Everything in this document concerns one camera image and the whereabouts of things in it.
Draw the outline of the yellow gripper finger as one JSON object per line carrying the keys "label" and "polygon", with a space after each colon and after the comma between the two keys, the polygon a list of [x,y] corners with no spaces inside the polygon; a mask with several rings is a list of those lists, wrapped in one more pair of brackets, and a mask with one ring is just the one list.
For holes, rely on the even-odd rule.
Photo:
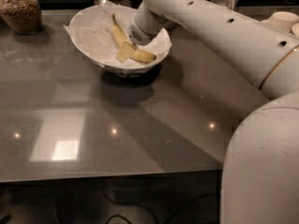
{"label": "yellow gripper finger", "polygon": [[128,41],[123,41],[120,45],[119,51],[117,53],[117,60],[121,63],[124,63],[135,53],[135,46],[133,46]]}

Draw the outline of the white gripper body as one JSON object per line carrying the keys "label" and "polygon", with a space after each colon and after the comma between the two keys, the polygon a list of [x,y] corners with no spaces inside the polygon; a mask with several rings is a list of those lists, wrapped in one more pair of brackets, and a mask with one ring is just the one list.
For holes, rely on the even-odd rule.
{"label": "white gripper body", "polygon": [[137,45],[147,46],[166,24],[166,18],[155,14],[142,3],[132,18],[128,28],[128,36]]}

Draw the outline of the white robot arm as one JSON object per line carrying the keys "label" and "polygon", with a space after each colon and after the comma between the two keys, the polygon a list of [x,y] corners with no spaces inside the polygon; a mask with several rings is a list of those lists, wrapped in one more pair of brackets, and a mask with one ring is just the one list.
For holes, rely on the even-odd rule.
{"label": "white robot arm", "polygon": [[271,99],[227,147],[221,224],[299,224],[299,39],[206,0],[142,0],[128,34],[145,46],[168,21]]}

